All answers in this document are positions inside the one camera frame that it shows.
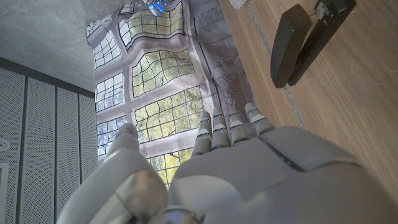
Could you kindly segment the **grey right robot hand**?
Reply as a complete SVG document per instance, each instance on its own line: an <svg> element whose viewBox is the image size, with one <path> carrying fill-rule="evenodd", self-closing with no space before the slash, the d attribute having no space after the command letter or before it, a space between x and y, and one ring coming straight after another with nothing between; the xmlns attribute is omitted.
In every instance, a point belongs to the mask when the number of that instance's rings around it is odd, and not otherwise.
<svg viewBox="0 0 398 224"><path fill-rule="evenodd" d="M165 12L172 2L173 1L169 0L144 0L144 3L154 16L158 16L159 14Z"/></svg>

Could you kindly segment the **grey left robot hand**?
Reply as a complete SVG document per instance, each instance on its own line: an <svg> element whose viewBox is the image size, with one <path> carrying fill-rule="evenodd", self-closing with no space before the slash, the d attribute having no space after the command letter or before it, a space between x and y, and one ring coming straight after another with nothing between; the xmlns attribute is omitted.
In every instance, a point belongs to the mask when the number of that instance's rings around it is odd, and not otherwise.
<svg viewBox="0 0 398 224"><path fill-rule="evenodd" d="M64 206L59 223L396 223L397 203L365 166L301 128L275 128L248 103L204 112L193 152L166 186L131 123Z"/></svg>

